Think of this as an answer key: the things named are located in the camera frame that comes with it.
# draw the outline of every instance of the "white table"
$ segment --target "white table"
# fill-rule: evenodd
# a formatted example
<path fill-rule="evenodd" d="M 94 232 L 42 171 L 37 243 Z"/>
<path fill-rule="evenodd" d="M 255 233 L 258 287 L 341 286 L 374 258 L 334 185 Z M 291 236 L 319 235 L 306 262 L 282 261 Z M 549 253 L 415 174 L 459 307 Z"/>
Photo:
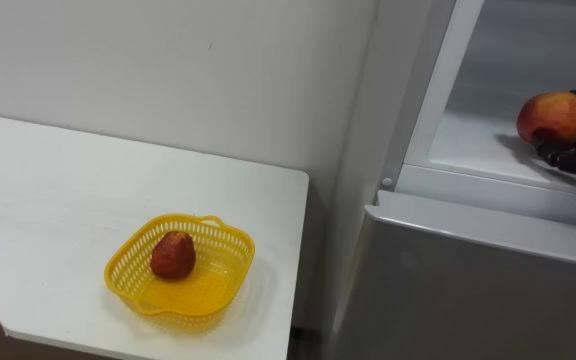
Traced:
<path fill-rule="evenodd" d="M 285 359 L 307 188 L 300 171 L 0 118 L 0 322 L 125 359 Z M 141 320 L 103 282 L 135 230 L 175 212 L 220 216 L 256 244 L 235 301 L 199 336 Z"/>

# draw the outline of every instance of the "refrigerator door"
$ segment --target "refrigerator door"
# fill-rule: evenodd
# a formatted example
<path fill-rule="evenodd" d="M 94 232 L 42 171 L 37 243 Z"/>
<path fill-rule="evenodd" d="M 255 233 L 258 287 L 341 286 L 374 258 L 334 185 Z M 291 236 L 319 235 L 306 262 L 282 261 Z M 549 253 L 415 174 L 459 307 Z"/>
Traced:
<path fill-rule="evenodd" d="M 576 359 L 576 226 L 379 192 L 334 359 Z"/>

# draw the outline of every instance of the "plastic basket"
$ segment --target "plastic basket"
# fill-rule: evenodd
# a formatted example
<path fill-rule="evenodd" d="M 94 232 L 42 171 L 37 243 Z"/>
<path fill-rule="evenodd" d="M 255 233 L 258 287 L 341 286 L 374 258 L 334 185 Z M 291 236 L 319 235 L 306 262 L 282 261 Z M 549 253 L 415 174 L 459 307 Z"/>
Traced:
<path fill-rule="evenodd" d="M 197 261 L 187 278 L 167 281 L 150 269 L 152 250 L 169 231 L 193 238 Z M 106 265 L 106 285 L 132 310 L 166 327 L 205 331 L 221 318 L 246 277 L 255 245 L 216 216 L 162 215 L 141 227 Z"/>

